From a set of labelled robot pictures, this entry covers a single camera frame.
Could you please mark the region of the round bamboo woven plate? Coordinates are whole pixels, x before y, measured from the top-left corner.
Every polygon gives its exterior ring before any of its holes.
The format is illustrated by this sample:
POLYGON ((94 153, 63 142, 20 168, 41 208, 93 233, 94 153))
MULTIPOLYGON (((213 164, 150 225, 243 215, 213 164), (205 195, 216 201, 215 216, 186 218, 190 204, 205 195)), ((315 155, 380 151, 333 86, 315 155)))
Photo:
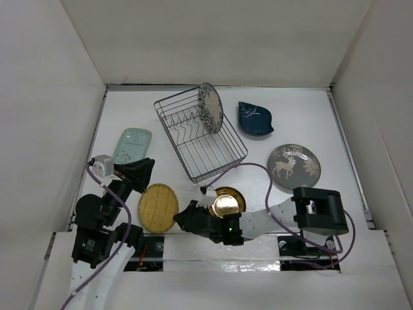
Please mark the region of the round bamboo woven plate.
POLYGON ((137 206, 140 224, 149 233, 164 234, 175 224, 179 202, 171 187, 163 183, 149 186, 141 195, 137 206))

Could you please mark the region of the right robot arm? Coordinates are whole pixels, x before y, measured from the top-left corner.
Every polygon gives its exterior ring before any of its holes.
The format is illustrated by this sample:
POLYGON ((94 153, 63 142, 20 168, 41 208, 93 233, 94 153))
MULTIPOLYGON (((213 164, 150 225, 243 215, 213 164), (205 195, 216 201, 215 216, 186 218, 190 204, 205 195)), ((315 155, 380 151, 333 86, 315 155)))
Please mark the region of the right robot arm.
POLYGON ((229 194, 202 187, 201 199, 174 215, 182 231, 214 243, 239 246, 266 233, 285 231, 298 238, 298 246, 312 254, 330 236, 349 232, 338 191, 298 187, 284 202, 254 212, 241 212, 229 194))

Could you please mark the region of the blue floral round plate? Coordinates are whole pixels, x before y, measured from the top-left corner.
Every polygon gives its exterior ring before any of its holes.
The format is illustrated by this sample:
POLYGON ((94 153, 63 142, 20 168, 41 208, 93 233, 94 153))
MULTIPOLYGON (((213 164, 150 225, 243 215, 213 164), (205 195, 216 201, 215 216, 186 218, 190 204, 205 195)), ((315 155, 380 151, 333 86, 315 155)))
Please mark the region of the blue floral round plate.
POLYGON ((197 111, 204 127, 212 134, 221 130, 223 124, 223 106, 217 90, 208 82, 199 86, 197 111))

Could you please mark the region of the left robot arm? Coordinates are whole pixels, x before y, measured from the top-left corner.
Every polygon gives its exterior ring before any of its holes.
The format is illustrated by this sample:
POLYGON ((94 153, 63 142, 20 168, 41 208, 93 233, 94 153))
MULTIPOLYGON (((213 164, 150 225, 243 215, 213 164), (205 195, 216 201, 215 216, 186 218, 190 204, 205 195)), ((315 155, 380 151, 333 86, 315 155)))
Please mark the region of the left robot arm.
POLYGON ((126 201, 146 191, 154 165, 150 158, 116 164, 107 155, 86 164, 104 194, 86 194, 76 203, 70 291, 62 309, 107 309, 114 284, 144 247, 143 229, 132 223, 126 201))

